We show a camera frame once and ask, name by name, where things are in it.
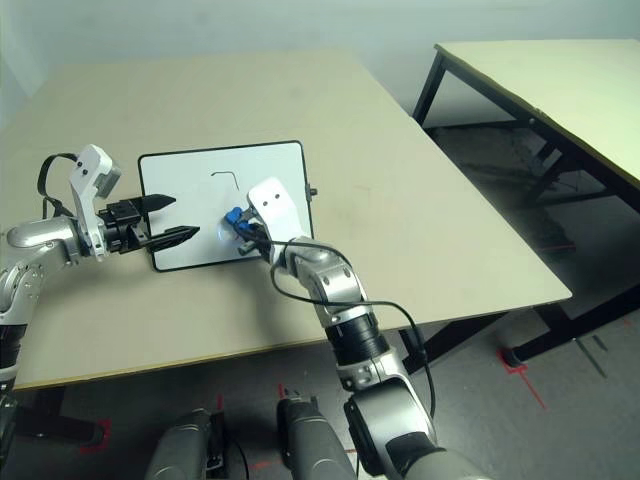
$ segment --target table top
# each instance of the table top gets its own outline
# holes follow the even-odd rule
[[[319,191],[316,238],[350,258],[370,298],[397,301],[426,323],[571,295],[369,73],[337,51],[60,70],[0,136],[2,226],[38,218],[35,182],[51,153],[101,146],[123,171],[115,201],[141,193],[142,154],[284,140],[302,142]],[[62,161],[48,190],[73,205],[68,174]],[[405,326],[393,310],[377,316],[382,328]],[[16,386],[322,339],[313,307],[278,295],[265,262],[157,273],[144,252],[112,255],[49,281]]]
[[[436,48],[640,188],[639,41],[453,42]]]

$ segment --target black cable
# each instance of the black cable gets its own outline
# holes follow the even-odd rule
[[[271,245],[282,245],[284,246],[284,250],[282,251],[282,254],[284,254],[287,250],[287,247],[289,246],[294,246],[294,247],[311,247],[311,248],[318,248],[321,250],[326,250],[329,252],[333,252],[334,254],[336,254],[337,256],[339,256],[340,258],[342,258],[347,265],[349,265],[351,267],[351,262],[349,261],[349,259],[338,249],[330,247],[328,245],[322,245],[322,244],[315,244],[315,243],[307,243],[307,242],[295,242],[293,240],[290,240],[288,242],[283,242],[283,241],[279,241],[279,240],[269,240],[266,238],[258,238],[255,235],[248,235],[247,231],[240,231],[239,228],[237,228],[237,225],[234,225],[234,230],[236,231],[236,233],[238,235],[240,235],[241,237],[245,238],[245,237],[249,237],[248,239],[251,241],[254,241],[256,243],[262,243],[262,244],[271,244]],[[409,312],[407,310],[405,310],[401,305],[395,303],[395,302],[391,302],[388,300],[365,300],[365,301],[361,301],[361,302],[327,302],[324,300],[313,300],[312,298],[307,298],[307,297],[302,297],[300,295],[295,295],[293,293],[289,293],[285,290],[283,290],[282,288],[280,288],[280,286],[278,285],[278,283],[276,282],[276,269],[277,269],[277,265],[273,264],[269,270],[269,276],[271,277],[271,284],[273,285],[273,288],[276,289],[276,291],[278,293],[280,293],[281,295],[284,295],[285,297],[291,298],[292,300],[298,300],[300,302],[305,302],[305,303],[310,303],[312,305],[320,305],[320,306],[324,306],[324,307],[355,307],[355,306],[386,306],[386,307],[392,307],[395,308],[397,310],[399,310],[404,316],[405,318],[408,320],[409,325],[411,326],[411,330],[413,332],[413,335],[416,338],[416,347],[418,350],[418,353],[422,356],[423,358],[423,363],[424,363],[424,369],[426,372],[426,376],[427,376],[427,385],[429,387],[429,398],[430,398],[430,402],[429,402],[429,415],[431,416],[431,419],[433,420],[433,418],[435,417],[436,414],[436,392],[435,392],[435,386],[433,384],[433,377],[431,376],[431,369],[429,368],[429,360],[427,358],[427,353],[424,349],[424,337],[422,336],[422,332],[420,332],[420,329],[418,328],[418,326],[416,325],[416,322],[413,320],[413,317],[411,317],[411,315],[409,314]]]
[[[72,162],[78,160],[78,156],[75,153],[56,153],[55,155],[48,156],[42,166],[40,167],[40,173],[38,174],[37,189],[38,193],[44,198],[42,199],[42,219],[47,218],[47,202],[53,206],[53,216],[59,217],[60,215],[66,215],[67,217],[73,217],[73,213],[66,208],[60,200],[52,197],[47,193],[47,175],[49,174],[49,167],[56,158],[66,158]]]
[[[433,378],[431,377],[431,368],[429,367],[429,361],[424,362],[424,371],[427,373],[427,385],[429,385],[429,415],[431,420],[436,416],[436,391],[433,386]]]
[[[242,457],[242,463],[244,464],[245,480],[249,480],[249,462],[247,462],[247,456],[244,454],[244,450],[242,449],[242,447],[240,446],[240,444],[235,438],[229,437],[229,441],[233,443],[238,449],[238,452],[240,452],[240,456]]]
[[[426,355],[426,352],[424,350],[424,339],[422,337],[422,333],[418,329],[418,326],[416,325],[416,322],[413,320],[413,318],[411,317],[411,314],[409,314],[409,312],[407,312],[401,305],[399,305],[399,304],[397,304],[395,302],[388,301],[388,300],[365,300],[365,301],[361,301],[361,302],[327,302],[327,301],[324,301],[324,300],[314,300],[312,298],[307,298],[307,297],[301,297],[299,295],[294,295],[294,294],[289,293],[289,292],[283,290],[282,288],[280,288],[280,286],[276,282],[275,271],[276,271],[277,268],[278,268],[277,265],[273,264],[271,266],[271,269],[269,270],[269,276],[271,277],[271,284],[273,285],[273,288],[275,288],[278,293],[280,293],[281,295],[284,295],[285,297],[291,298],[293,300],[298,300],[300,302],[305,302],[305,303],[311,303],[312,305],[321,305],[321,306],[324,306],[324,307],[355,307],[355,306],[359,306],[359,305],[365,305],[365,306],[370,305],[370,306],[392,307],[392,308],[395,308],[395,309],[399,310],[406,317],[406,319],[409,321],[409,325],[411,325],[411,330],[413,331],[413,335],[416,338],[416,345],[417,345],[418,353],[420,353],[421,356],[423,357],[424,369],[425,369],[426,374],[427,374],[427,385],[429,386],[429,397],[430,397],[429,415],[431,416],[431,419],[433,420],[433,418],[435,417],[435,414],[436,414],[436,392],[435,392],[435,387],[433,385],[433,378],[431,377],[431,369],[429,368],[429,360],[427,359],[427,355]]]

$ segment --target blue object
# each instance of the blue object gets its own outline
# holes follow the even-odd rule
[[[235,225],[236,223],[238,223],[238,220],[240,220],[241,216],[242,209],[240,207],[234,207],[231,211],[227,212],[227,214],[224,216],[224,219],[230,225]]]
[[[243,211],[240,207],[234,207],[231,211],[227,212],[227,214],[224,216],[224,219],[234,229],[237,228],[239,230],[251,230],[249,228],[249,222],[247,222],[246,220],[240,221],[242,212]]]

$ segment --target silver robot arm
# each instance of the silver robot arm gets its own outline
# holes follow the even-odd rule
[[[70,186],[76,215],[46,193],[46,173],[57,156],[75,161]],[[16,402],[10,392],[18,372],[20,341],[33,317],[46,280],[81,259],[104,260],[110,253],[146,247],[157,251],[191,238],[198,227],[176,227],[151,236],[143,228],[148,212],[175,199],[165,195],[121,200],[94,213],[96,197],[106,198],[120,170],[99,147],[88,145],[79,155],[60,154],[43,164],[38,190],[54,208],[54,216],[18,225],[0,236],[0,468],[8,453]]]
[[[337,373],[352,393],[344,406],[363,467],[390,479],[487,479],[460,455],[437,446],[433,421],[395,348],[378,330],[362,283],[339,252],[303,233],[295,204],[270,178],[248,194],[249,208],[226,216],[246,243],[297,278],[315,302]]]

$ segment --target gray floor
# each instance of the gray floor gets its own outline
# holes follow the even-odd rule
[[[638,281],[640,218],[621,201],[593,200],[549,213],[577,244],[574,254],[550,264],[574,292],[565,305],[570,314]],[[309,321],[316,321],[311,308]],[[497,479],[640,478],[638,312],[597,332],[607,351],[591,336],[583,338],[606,378],[575,343],[532,360],[524,377],[508,374],[496,349],[544,331],[536,315],[527,313],[434,366],[440,442]],[[390,338],[398,344],[395,333]],[[279,384],[317,395],[345,449],[353,448],[342,415],[346,395],[333,362],[328,345],[319,344],[70,386],[63,413],[110,419],[108,447],[81,453],[18,438],[2,478],[139,479],[163,429],[193,408],[215,409],[220,395],[252,478],[290,478],[275,440]],[[424,395],[424,375],[414,380]],[[33,394],[19,396],[29,403]],[[230,457],[231,477],[243,478],[240,457],[234,451]]]

